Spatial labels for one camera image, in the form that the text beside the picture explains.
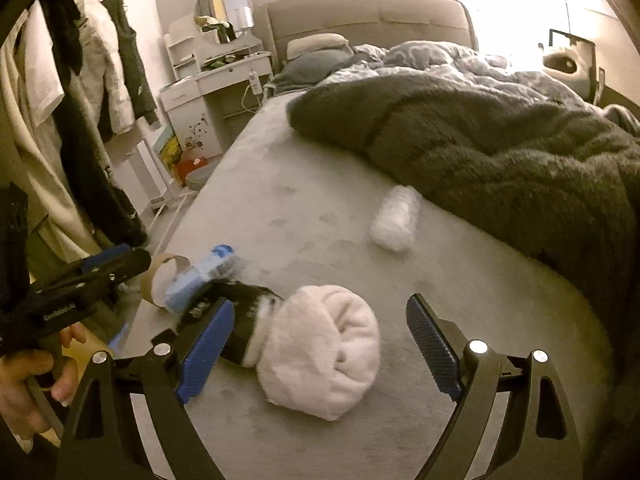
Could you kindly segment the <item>blue white wipes packet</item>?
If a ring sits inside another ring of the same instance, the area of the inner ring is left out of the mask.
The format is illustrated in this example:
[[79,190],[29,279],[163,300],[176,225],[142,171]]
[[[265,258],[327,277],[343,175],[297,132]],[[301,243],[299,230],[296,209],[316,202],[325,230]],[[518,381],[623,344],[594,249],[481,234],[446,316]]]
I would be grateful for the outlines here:
[[186,270],[179,271],[165,292],[165,307],[171,313],[186,310],[191,298],[213,280],[231,278],[238,270],[240,259],[230,245],[217,245],[196,263],[189,263]]

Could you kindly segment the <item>white towel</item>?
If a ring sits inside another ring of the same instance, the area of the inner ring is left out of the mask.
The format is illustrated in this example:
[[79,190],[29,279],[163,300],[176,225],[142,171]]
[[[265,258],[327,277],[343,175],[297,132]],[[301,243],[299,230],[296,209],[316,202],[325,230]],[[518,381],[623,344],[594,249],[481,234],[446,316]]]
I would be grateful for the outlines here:
[[361,401],[381,365],[372,308],[338,285],[307,285],[261,304],[241,341],[240,365],[256,370],[270,403],[328,422]]

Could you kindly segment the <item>small bubble wrap roll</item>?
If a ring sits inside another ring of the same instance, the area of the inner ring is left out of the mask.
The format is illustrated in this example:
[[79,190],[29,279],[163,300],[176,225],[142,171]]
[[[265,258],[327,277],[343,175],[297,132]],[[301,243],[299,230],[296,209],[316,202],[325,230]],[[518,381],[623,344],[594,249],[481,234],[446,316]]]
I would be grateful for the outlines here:
[[374,216],[371,240],[391,252],[405,252],[416,238],[421,200],[411,186],[394,186]]

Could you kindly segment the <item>black hanging garment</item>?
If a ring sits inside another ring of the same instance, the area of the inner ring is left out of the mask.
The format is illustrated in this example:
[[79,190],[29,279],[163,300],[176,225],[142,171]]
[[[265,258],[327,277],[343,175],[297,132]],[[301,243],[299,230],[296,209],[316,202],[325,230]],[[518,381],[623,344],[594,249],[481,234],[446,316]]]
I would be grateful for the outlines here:
[[111,175],[98,129],[90,117],[80,72],[81,14],[74,0],[38,0],[53,41],[53,57],[64,96],[53,112],[61,136],[61,160],[70,192],[93,226],[114,245],[140,247],[148,240],[127,194]]

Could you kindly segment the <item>beige hanging coat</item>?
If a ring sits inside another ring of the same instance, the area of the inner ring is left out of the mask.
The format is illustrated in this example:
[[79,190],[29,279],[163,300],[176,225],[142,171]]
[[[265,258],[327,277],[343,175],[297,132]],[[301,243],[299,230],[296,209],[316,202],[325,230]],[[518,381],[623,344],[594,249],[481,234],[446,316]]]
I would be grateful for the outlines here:
[[22,12],[1,47],[1,103],[8,118],[8,139],[17,155],[17,185],[28,196],[28,226],[58,258],[71,262],[94,255],[100,246],[78,209],[62,168],[62,145],[52,115],[32,123],[25,86]]

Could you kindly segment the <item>grey padded stool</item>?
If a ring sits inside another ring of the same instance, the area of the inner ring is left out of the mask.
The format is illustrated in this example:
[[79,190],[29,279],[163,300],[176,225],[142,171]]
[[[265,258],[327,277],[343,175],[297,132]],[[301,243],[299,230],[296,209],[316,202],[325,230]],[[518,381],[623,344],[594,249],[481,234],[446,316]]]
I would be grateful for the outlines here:
[[218,164],[216,162],[212,162],[211,164],[198,167],[198,169],[194,169],[189,172],[186,175],[186,187],[189,190],[200,192],[214,173],[217,166]]

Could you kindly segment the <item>yellow picture book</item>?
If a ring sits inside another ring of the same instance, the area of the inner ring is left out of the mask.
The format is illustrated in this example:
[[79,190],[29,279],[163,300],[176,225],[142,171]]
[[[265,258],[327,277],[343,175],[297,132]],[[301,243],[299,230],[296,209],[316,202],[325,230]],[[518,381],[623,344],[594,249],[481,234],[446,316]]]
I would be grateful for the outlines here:
[[178,182],[178,185],[183,185],[183,178],[180,177],[178,171],[183,150],[171,124],[164,125],[160,129],[160,133],[153,144],[153,151],[167,173]]

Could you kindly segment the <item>white hanging shirt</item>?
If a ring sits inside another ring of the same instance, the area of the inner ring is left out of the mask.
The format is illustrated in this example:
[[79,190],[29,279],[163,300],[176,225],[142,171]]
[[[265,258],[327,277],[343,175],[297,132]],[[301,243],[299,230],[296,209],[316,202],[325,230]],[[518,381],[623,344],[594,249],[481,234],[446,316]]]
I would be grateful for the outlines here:
[[53,55],[53,41],[38,0],[30,7],[23,30],[25,86],[32,123],[42,125],[64,99]]

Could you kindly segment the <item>grey bed with mattress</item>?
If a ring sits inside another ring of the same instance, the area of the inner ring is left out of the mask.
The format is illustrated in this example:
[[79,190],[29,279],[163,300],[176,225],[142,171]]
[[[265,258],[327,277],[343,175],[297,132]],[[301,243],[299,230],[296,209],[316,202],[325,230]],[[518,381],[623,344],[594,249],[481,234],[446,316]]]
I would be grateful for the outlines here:
[[382,336],[378,377],[335,422],[269,403],[256,375],[219,361],[186,410],[229,479],[411,479],[434,448],[451,402],[405,321],[418,292],[462,332],[522,356],[550,353],[570,401],[589,479],[639,474],[639,286],[614,263],[579,270],[592,306],[548,261],[528,258],[432,203],[416,247],[394,255],[368,239],[390,179],[362,157],[288,128],[286,96],[270,100],[230,145],[171,237],[191,259],[220,243],[247,264],[244,282],[289,294],[341,285],[372,308]]

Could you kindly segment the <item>dark green hanging vest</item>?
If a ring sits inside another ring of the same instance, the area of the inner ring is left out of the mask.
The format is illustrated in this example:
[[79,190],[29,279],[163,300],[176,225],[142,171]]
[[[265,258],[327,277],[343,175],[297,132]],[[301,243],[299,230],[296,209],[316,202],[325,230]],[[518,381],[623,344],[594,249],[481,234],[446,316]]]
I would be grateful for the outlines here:
[[115,25],[118,53],[122,61],[125,84],[129,93],[134,118],[144,118],[152,127],[160,120],[146,71],[137,44],[137,33],[128,22],[124,0],[102,0]]

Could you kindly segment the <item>dark grey fluffy blanket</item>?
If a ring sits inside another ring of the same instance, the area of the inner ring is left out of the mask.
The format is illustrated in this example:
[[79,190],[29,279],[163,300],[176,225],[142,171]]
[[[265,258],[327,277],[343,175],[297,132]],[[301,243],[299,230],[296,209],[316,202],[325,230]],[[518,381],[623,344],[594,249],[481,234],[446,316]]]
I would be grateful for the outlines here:
[[639,356],[639,141],[590,110],[427,74],[322,84],[291,127],[570,281],[617,356]]

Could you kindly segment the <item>white puffer jacket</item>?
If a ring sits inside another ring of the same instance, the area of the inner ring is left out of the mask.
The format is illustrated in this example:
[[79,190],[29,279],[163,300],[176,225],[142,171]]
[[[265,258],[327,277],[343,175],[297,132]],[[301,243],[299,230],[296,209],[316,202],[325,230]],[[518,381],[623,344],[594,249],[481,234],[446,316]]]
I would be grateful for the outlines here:
[[136,120],[119,55],[116,26],[100,0],[74,1],[80,12],[82,66],[78,78],[92,118],[98,122],[106,104],[111,132],[126,133]]

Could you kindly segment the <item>white dressing table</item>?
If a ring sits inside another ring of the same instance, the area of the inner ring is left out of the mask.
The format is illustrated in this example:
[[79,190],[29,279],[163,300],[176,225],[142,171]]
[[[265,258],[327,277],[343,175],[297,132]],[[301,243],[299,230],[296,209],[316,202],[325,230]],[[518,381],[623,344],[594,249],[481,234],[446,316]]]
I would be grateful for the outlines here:
[[186,14],[169,25],[165,47],[176,81],[160,90],[160,102],[183,150],[183,157],[217,158],[231,144],[222,101],[242,96],[248,74],[261,82],[272,75],[271,54],[252,32],[230,44],[211,44]]

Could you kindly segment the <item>grey pillow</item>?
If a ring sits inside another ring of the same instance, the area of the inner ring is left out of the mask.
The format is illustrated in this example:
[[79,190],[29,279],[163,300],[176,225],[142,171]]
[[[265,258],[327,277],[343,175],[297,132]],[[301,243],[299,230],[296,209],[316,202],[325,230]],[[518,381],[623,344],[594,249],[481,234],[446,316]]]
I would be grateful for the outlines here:
[[272,94],[311,88],[344,67],[353,56],[350,52],[328,49],[294,58],[270,81]]

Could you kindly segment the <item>round vanity mirror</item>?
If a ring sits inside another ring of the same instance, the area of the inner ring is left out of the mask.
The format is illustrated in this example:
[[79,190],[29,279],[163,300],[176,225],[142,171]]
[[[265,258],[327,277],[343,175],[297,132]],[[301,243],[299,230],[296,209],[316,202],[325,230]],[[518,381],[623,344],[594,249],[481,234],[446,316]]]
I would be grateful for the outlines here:
[[254,27],[250,0],[196,0],[194,24],[211,44],[230,44]]

